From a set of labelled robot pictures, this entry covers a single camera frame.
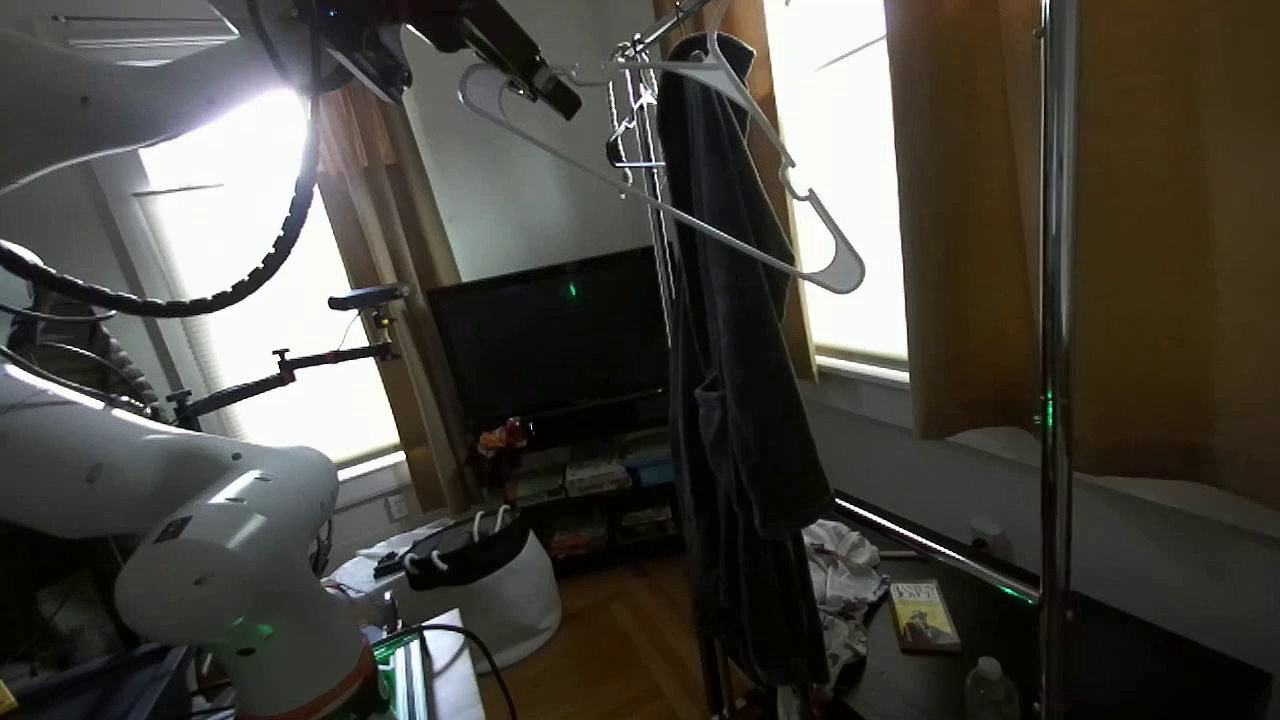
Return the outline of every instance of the clothes hanger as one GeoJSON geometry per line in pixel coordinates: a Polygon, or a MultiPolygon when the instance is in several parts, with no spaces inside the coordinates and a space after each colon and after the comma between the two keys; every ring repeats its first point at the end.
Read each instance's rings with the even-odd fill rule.
{"type": "MultiPolygon", "coordinates": [[[[637,40],[637,44],[648,49],[648,44],[656,44],[656,40],[660,40],[664,30],[672,30],[672,27],[674,27],[674,19],[664,19],[656,30],[648,30],[648,40],[637,40]]],[[[573,164],[577,171],[582,171],[582,177],[616,189],[624,199],[638,199],[638,202],[664,210],[668,221],[686,223],[686,229],[703,230],[708,241],[720,241],[720,244],[727,244],[727,249],[734,249],[734,253],[744,253],[744,255],[751,255],[751,261],[759,261],[759,265],[767,265],[767,266],[774,266],[774,271],[782,271],[782,276],[819,282],[819,288],[840,292],[840,296],[844,296],[844,292],[855,292],[855,288],[865,282],[865,261],[860,261],[860,253],[850,249],[850,241],[844,235],[844,229],[836,223],[836,214],[819,202],[819,194],[816,194],[810,189],[809,189],[809,193],[795,193],[795,184],[791,184],[791,177],[787,177],[787,167],[795,167],[795,161],[782,150],[782,142],[778,142],[778,137],[773,133],[762,108],[744,92],[744,84],[734,81],[734,72],[733,72],[727,62],[720,62],[720,58],[715,58],[715,62],[637,58],[637,50],[619,50],[619,62],[648,66],[648,72],[679,72],[679,77],[690,77],[690,81],[715,86],[720,96],[727,96],[733,104],[746,108],[751,123],[759,123],[762,137],[767,137],[767,140],[778,148],[778,155],[782,155],[782,189],[787,189],[787,194],[800,199],[800,202],[809,202],[809,207],[816,210],[816,221],[819,221],[819,223],[832,230],[832,241],[836,241],[836,255],[832,255],[824,266],[816,266],[816,271],[800,271],[795,265],[774,261],[774,255],[751,249],[746,241],[741,241],[741,235],[733,235],[733,230],[720,230],[715,223],[708,223],[708,221],[701,221],[701,214],[690,214],[690,210],[683,210],[683,207],[674,207],[674,202],[668,202],[668,199],[660,199],[660,194],[650,194],[650,193],[638,193],[638,189],[633,184],[627,167],[650,167],[650,161],[633,161],[633,155],[624,155],[624,178],[619,178],[619,177],[606,177],[606,171],[601,171],[601,167],[569,155],[565,148],[533,137],[529,129],[512,123],[506,111],[504,111],[504,96],[515,96],[515,92],[512,92],[506,81],[504,81],[496,66],[487,66],[487,62],[471,62],[471,66],[459,77],[459,92],[455,92],[455,96],[459,96],[459,104],[465,104],[469,111],[474,111],[474,115],[483,115],[487,123],[519,137],[524,142],[536,142],[538,150],[573,164]]],[[[601,86],[601,84],[606,84],[606,81],[593,81],[593,77],[577,77],[577,72],[565,72],[565,81],[573,81],[573,84],[580,84],[580,86],[601,86]]]]}

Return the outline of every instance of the black television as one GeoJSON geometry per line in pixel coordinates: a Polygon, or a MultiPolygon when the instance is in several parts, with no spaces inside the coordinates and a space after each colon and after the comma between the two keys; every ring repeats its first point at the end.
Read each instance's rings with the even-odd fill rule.
{"type": "Polygon", "coordinates": [[[648,249],[427,292],[465,432],[524,415],[536,448],[668,418],[668,339],[648,249]]]}

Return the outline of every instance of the curtain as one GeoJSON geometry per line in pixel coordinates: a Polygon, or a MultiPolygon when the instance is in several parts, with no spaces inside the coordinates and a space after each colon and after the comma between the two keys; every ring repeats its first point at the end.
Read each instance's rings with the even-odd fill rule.
{"type": "MultiPolygon", "coordinates": [[[[744,84],[746,84],[751,101],[762,108],[762,115],[774,129],[762,0],[715,0],[715,5],[727,5],[720,30],[734,37],[741,44],[746,44],[754,50],[751,72],[744,77],[744,84]]],[[[672,15],[672,13],[674,13],[674,0],[650,0],[650,15],[672,15]]],[[[703,8],[701,15],[683,19],[664,40],[664,49],[672,50],[683,37],[703,30],[703,19],[711,13],[715,8],[703,8]]],[[[746,142],[751,142],[751,164],[759,171],[759,184],[762,184],[762,194],[767,194],[773,210],[778,214],[782,229],[791,229],[787,189],[778,178],[778,150],[759,133],[746,133],[746,142]]],[[[816,364],[810,364],[810,339],[809,339],[809,326],[805,326],[805,308],[800,308],[800,288],[795,282],[787,288],[778,331],[782,331],[782,346],[787,346],[791,370],[800,380],[810,380],[816,364]]]]}
{"type": "Polygon", "coordinates": [[[379,364],[421,509],[465,509],[469,484],[449,426],[449,383],[427,292],[455,282],[455,261],[407,115],[360,84],[324,96],[320,199],[357,288],[407,282],[393,314],[394,357],[379,364]]]}
{"type": "MultiPolygon", "coordinates": [[[[1031,422],[1037,0],[889,0],[924,434],[1031,422]]],[[[1280,505],[1280,5],[1080,5],[1073,448],[1280,505]]]]}

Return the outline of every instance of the wooden floor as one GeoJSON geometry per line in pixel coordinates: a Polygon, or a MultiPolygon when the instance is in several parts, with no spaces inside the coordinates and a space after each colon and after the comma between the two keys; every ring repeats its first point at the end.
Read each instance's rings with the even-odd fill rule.
{"type": "MultiPolygon", "coordinates": [[[[561,598],[561,631],[504,669],[519,720],[708,714],[683,557],[569,576],[561,598]]],[[[478,686],[487,714],[504,720],[492,676],[478,686]]]]}

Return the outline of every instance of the black coat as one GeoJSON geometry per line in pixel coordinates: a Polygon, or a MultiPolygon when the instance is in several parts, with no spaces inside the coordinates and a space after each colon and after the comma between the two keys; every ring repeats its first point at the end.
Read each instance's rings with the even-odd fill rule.
{"type": "MultiPolygon", "coordinates": [[[[744,72],[751,50],[723,40],[744,72]]],[[[674,72],[660,84],[672,202],[787,255],[734,108],[674,72]]],[[[800,528],[832,509],[778,339],[787,276],[674,223],[672,426],[701,631],[762,684],[824,678],[800,528]]]]}

